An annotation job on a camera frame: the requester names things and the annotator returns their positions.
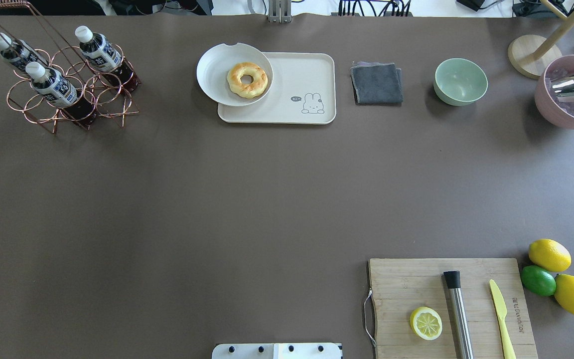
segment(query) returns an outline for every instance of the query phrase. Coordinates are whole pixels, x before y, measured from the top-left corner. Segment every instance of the white bottle cap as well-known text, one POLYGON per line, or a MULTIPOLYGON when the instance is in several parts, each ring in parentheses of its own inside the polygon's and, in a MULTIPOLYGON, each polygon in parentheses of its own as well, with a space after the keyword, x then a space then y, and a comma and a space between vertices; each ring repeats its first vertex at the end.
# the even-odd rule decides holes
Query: white bottle cap
POLYGON ((37 61, 33 61, 25 66, 25 72, 33 79, 41 79, 46 73, 45 67, 37 61))
POLYGON ((90 29, 88 29, 87 26, 84 25, 81 25, 75 30, 75 35, 77 35, 77 39, 79 39, 79 41, 81 41, 82 43, 90 41, 93 37, 93 34, 90 31, 90 29))
POLYGON ((0 32, 0 50, 6 50, 12 45, 12 40, 8 35, 0 32))

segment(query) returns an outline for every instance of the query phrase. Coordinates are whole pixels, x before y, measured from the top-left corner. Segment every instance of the bottle label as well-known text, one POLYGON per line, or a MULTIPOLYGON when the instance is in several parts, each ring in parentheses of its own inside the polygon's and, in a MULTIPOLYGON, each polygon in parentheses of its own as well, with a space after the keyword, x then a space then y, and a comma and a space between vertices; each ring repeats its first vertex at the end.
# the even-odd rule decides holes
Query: bottle label
POLYGON ((45 61, 45 59, 43 59, 43 56, 39 55, 37 52, 35 51, 30 51, 27 49, 28 44, 25 43, 24 41, 22 41, 22 48, 21 48, 21 57, 15 57, 14 59, 6 59, 6 61, 8 61, 12 66, 18 68, 19 70, 25 72, 25 66, 33 61, 43 61, 44 63, 47 63, 47 61, 45 61))
POLYGON ((110 72, 116 69, 123 59, 119 51, 116 51, 102 34, 101 39, 102 43, 99 48, 93 52, 82 52, 94 68, 101 72, 110 72))
POLYGON ((35 88, 35 90, 43 95, 50 104, 59 109, 73 105, 78 98, 77 88, 58 71, 52 85, 45 89, 35 88))

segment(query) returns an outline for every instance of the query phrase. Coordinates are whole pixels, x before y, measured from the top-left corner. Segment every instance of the black muddler tip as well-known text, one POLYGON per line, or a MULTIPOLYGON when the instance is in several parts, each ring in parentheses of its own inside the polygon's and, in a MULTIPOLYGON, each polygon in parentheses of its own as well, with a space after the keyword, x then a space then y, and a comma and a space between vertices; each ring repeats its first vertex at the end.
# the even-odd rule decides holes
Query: black muddler tip
POLYGON ((446 286, 449 289, 462 288, 460 286, 460 271, 458 270, 445 271, 444 279, 446 279, 446 286))

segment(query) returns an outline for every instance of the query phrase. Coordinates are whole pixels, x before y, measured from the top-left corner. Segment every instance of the green bowl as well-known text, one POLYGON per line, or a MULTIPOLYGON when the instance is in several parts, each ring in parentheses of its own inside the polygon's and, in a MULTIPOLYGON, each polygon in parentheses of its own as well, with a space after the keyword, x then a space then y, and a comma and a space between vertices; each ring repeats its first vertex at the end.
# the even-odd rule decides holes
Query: green bowl
POLYGON ((448 59, 435 69, 433 89, 449 105, 464 106, 480 100, 488 79, 480 66, 467 59, 448 59))

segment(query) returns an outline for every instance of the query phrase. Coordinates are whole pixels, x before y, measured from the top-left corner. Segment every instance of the folded towel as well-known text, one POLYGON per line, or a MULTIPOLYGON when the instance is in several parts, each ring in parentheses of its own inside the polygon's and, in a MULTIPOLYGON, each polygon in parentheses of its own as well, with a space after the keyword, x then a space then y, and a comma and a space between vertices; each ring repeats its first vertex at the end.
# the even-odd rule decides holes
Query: folded towel
POLYGON ((358 104, 399 104, 403 101, 402 70, 394 63, 358 62, 351 68, 358 104))

